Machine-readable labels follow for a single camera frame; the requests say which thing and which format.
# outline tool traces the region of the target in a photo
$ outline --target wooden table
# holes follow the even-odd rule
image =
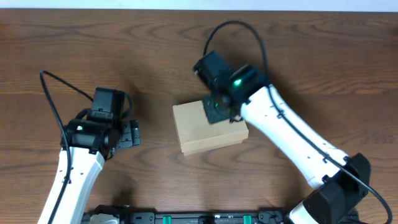
[[[311,192],[293,164],[249,126],[242,144],[184,157],[172,105],[198,100],[193,75],[206,38],[227,19],[251,23],[266,41],[272,81],[325,139],[372,164],[371,185],[398,212],[398,14],[130,10],[0,10],[0,223],[35,223],[55,177],[60,131],[39,81],[48,70],[93,94],[133,96],[142,146],[108,161],[88,201],[161,212],[294,207]],[[236,68],[261,66],[238,26],[216,47]],[[47,79],[64,123],[91,103]],[[367,196],[364,221],[382,223]]]

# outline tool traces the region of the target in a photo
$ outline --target green led light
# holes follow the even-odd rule
[[[163,217],[163,224],[172,224],[172,217],[164,216]]]
[[[234,85],[239,86],[242,83],[242,79],[235,80]]]
[[[243,224],[251,224],[251,215],[243,216]]]

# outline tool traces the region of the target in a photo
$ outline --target black cable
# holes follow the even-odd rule
[[[242,22],[242,21],[227,21],[224,22],[222,24],[220,24],[219,26],[217,26],[214,31],[210,34],[206,45],[205,45],[205,49],[203,51],[203,56],[206,55],[206,51],[207,51],[207,47],[210,43],[210,40],[213,38],[214,34],[216,33],[217,30],[219,30],[220,28],[222,28],[225,25],[228,24],[240,24],[246,28],[248,28],[253,35],[255,36],[255,38],[257,39],[257,41],[260,44],[260,48],[261,48],[261,55],[262,55],[262,61],[263,61],[263,66],[264,66],[264,70],[266,71],[266,75],[269,76],[269,69],[268,69],[268,64],[267,64],[267,56],[266,56],[266,48],[264,45],[263,40],[261,40],[259,34],[257,33],[257,31],[250,26],[249,24]],[[360,180],[359,178],[357,178],[355,175],[353,175],[350,171],[346,170],[340,163],[338,163],[337,161],[335,161],[333,158],[331,158],[329,156],[329,154],[323,152],[317,145],[315,145],[311,140],[309,140],[309,138],[307,138],[303,133],[300,132],[300,130],[298,130],[285,116],[284,112],[282,109],[280,109],[278,107],[278,105],[275,103],[274,101],[274,97],[272,96],[271,93],[271,88],[269,85],[266,86],[267,90],[268,90],[268,94],[269,94],[269,98],[271,99],[272,104],[274,105],[274,108],[277,110],[278,112],[278,116],[282,117],[284,119],[284,121],[301,137],[303,138],[310,146],[312,146],[319,154],[321,154],[326,160],[330,161],[333,165],[337,166],[342,172],[344,172],[345,174],[349,175],[353,180],[355,180],[355,182],[357,182],[359,185],[362,185],[365,189],[367,189],[368,191],[370,191],[383,205],[383,207],[386,209],[387,212],[387,222],[386,224],[390,224],[392,223],[392,212],[391,212],[391,208],[390,206],[388,206],[387,202],[383,199],[383,197],[377,193],[372,187],[370,187],[368,184],[365,184],[362,180]]]
[[[87,93],[85,93],[85,92],[82,91],[82,90],[79,90],[78,88],[76,88],[76,87],[74,87],[73,85],[69,84],[68,82],[66,82],[66,81],[63,80],[62,78],[60,78],[60,77],[58,77],[58,76],[56,76],[56,75],[54,75],[54,74],[51,74],[51,73],[48,72],[48,71],[40,71],[40,74],[41,74],[41,73],[44,73],[44,74],[46,74],[46,75],[48,75],[48,76],[53,77],[54,79],[56,79],[56,80],[62,82],[63,84],[65,84],[65,85],[69,86],[70,88],[76,90],[77,92],[81,93],[82,95],[84,95],[85,97],[87,97],[89,100],[91,100],[91,102],[93,101],[93,98],[92,98],[91,96],[89,96]]]
[[[82,111],[76,115],[75,119],[83,119],[88,114],[89,111],[90,108],[82,109]]]
[[[51,74],[50,72],[40,71],[40,81],[42,83],[43,91],[45,93],[45,97],[47,98],[47,100],[48,100],[48,102],[50,104],[51,110],[52,110],[52,112],[53,112],[53,114],[55,116],[55,120],[57,121],[58,126],[61,129],[63,148],[67,152],[67,171],[66,171],[65,177],[63,178],[63,184],[62,184],[61,191],[60,191],[60,193],[58,195],[57,201],[55,202],[54,208],[53,208],[53,210],[51,212],[51,216],[49,218],[49,224],[51,224],[53,222],[55,214],[56,214],[56,212],[58,210],[58,207],[60,205],[63,193],[65,192],[65,189],[66,189],[66,187],[67,187],[67,185],[68,185],[68,183],[70,181],[70,171],[72,169],[72,159],[71,159],[69,144],[68,144],[68,140],[67,140],[67,135],[65,133],[65,130],[63,129],[63,124],[62,124],[61,118],[60,118],[60,116],[58,114],[57,109],[55,108],[54,102],[52,101],[50,93],[49,93],[49,90],[47,89],[47,86],[45,84],[44,75],[48,75],[48,76],[50,76],[50,77],[52,77],[52,78],[64,83],[65,85],[69,86],[70,88],[72,88],[72,89],[76,90],[77,92],[85,95],[91,101],[93,101],[93,99],[92,99],[92,97],[87,95],[85,92],[79,90],[78,88],[76,88],[73,85],[67,83],[66,81],[62,80],[61,78]]]
[[[268,62],[267,62],[267,55],[266,55],[266,47],[264,46],[263,40],[261,40],[260,35],[258,34],[256,29],[254,29],[250,24],[248,24],[246,22],[243,22],[243,21],[226,21],[226,22],[223,22],[222,24],[218,25],[213,30],[213,32],[210,34],[209,38],[206,41],[205,48],[203,49],[203,56],[206,55],[209,43],[212,40],[213,36],[216,34],[216,32],[219,29],[223,28],[224,26],[226,26],[228,24],[239,24],[239,25],[242,25],[245,28],[249,29],[253,33],[253,35],[256,38],[256,40],[258,40],[259,43],[260,43],[260,49],[261,49],[261,55],[262,55],[262,64],[263,65],[267,65]],[[268,77],[268,74],[269,74],[268,66],[264,66],[264,70],[265,70],[266,76]]]

